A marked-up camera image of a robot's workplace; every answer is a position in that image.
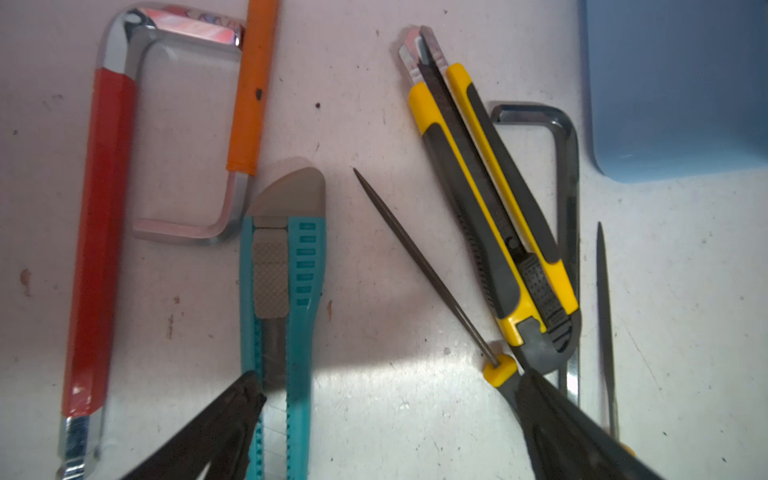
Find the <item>metal table surface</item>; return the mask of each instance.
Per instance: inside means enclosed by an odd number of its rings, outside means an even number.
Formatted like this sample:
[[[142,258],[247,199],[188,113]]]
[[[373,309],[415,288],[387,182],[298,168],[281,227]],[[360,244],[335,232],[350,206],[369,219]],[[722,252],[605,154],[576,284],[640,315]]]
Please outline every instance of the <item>metal table surface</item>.
[[[195,0],[244,17],[244,0]],[[260,190],[326,175],[329,247],[316,320],[310,478],[532,478],[482,359],[358,185],[387,201],[487,339],[501,340],[406,104],[394,47],[431,25],[485,101],[539,101],[585,136],[577,2],[284,0]],[[93,66],[123,2],[0,7],[0,469],[50,478]],[[157,45],[141,73],[126,221],[220,208],[237,63]],[[549,133],[504,139],[554,224]],[[581,153],[581,405],[607,425],[594,245],[604,224],[622,439],[667,478],[768,467],[768,170],[624,185]],[[103,459],[118,478],[239,374],[237,240],[175,247],[126,230]]]

